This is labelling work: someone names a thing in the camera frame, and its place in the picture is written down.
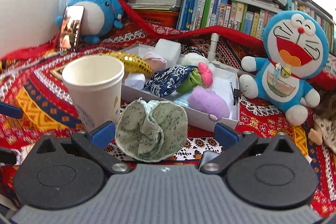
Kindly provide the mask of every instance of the patterned tablecloth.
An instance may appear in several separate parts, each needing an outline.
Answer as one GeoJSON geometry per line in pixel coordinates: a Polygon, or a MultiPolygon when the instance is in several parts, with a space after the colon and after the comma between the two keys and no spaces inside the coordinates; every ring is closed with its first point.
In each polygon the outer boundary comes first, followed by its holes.
{"type": "MultiPolygon", "coordinates": [[[[160,32],[170,32],[169,28],[157,26],[154,28],[160,32]]],[[[50,58],[4,79],[0,83],[0,100],[20,106],[24,111],[24,116],[17,120],[0,115],[0,146],[19,149],[34,143],[46,131],[53,132],[58,137],[67,137],[70,136],[73,129],[83,129],[71,98],[59,78],[63,67],[68,62],[85,54],[119,50],[139,43],[155,45],[156,42],[156,39],[147,36],[135,24],[127,23],[124,29],[113,33],[98,45],[81,45],[79,52],[50,58]]],[[[197,52],[206,56],[210,35],[182,39],[179,42],[183,44],[182,53],[197,52]]],[[[240,60],[246,54],[257,53],[221,39],[217,47],[216,59],[241,69],[240,60]]],[[[8,69],[19,65],[28,65],[32,61],[25,63],[19,61],[9,66],[8,69]]],[[[311,115],[308,123],[312,124],[311,115]]],[[[277,132],[286,132],[302,153],[312,158],[311,166],[320,180],[311,207],[322,216],[336,211],[336,156],[328,148],[324,145],[315,146],[311,142],[307,142],[302,127],[289,126],[283,113],[273,105],[259,99],[241,98],[240,121],[236,130],[238,132],[253,131],[261,137],[272,137],[277,132]]],[[[133,162],[113,143],[106,150],[121,160],[133,162]]],[[[184,147],[162,163],[198,164],[206,150],[221,152],[222,147],[213,138],[213,133],[189,126],[188,140],[184,147]]],[[[2,169],[2,193],[4,194],[6,194],[6,189],[12,187],[15,169],[2,169]]]]}

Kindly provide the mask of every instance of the gray ribbed surface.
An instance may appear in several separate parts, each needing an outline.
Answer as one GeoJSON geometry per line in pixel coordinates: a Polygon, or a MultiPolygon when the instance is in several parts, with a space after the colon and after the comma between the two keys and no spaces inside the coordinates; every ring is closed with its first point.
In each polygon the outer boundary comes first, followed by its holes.
{"type": "Polygon", "coordinates": [[[17,224],[309,224],[320,217],[304,206],[271,212],[237,199],[217,175],[194,165],[137,165],[113,175],[87,203],[62,211],[24,206],[17,224]]]}

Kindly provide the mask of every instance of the blue plush toy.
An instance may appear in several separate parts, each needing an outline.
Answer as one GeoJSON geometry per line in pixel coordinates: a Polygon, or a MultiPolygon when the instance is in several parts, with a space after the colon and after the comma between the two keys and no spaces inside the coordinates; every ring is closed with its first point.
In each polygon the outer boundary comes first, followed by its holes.
{"type": "MultiPolygon", "coordinates": [[[[113,26],[123,27],[120,19],[123,10],[118,0],[70,0],[68,6],[84,6],[84,16],[80,35],[84,42],[96,44],[99,37],[107,34],[113,26]]],[[[55,22],[61,25],[63,16],[58,16],[55,22]]]]}
{"type": "Polygon", "coordinates": [[[255,78],[242,75],[244,96],[263,98],[285,113],[293,126],[308,117],[306,107],[316,107],[319,93],[306,82],[318,75],[327,62],[329,46],[322,27],[300,11],[283,11],[270,19],[264,31],[267,58],[246,56],[245,71],[258,71],[255,78]]]}

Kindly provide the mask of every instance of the light green fabric pouch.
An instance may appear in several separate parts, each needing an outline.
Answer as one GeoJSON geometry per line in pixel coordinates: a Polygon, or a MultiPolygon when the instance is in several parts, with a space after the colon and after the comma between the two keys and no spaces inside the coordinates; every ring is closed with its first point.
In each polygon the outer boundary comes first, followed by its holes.
{"type": "Polygon", "coordinates": [[[187,141],[188,118],[182,106],[170,101],[138,99],[122,113],[115,143],[128,156],[158,162],[179,151],[187,141]]]}

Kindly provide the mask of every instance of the yellow bell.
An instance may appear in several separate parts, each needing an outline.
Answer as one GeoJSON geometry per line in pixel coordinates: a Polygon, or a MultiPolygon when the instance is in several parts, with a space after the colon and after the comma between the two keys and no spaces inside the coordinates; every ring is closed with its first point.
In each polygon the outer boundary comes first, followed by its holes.
{"type": "Polygon", "coordinates": [[[291,72],[291,68],[282,68],[281,70],[281,76],[283,78],[288,78],[289,76],[291,76],[292,72],[291,72]]]}
{"type": "Polygon", "coordinates": [[[136,72],[150,75],[153,70],[140,56],[130,54],[127,52],[108,52],[106,55],[110,55],[118,58],[124,63],[125,71],[136,72]]]}

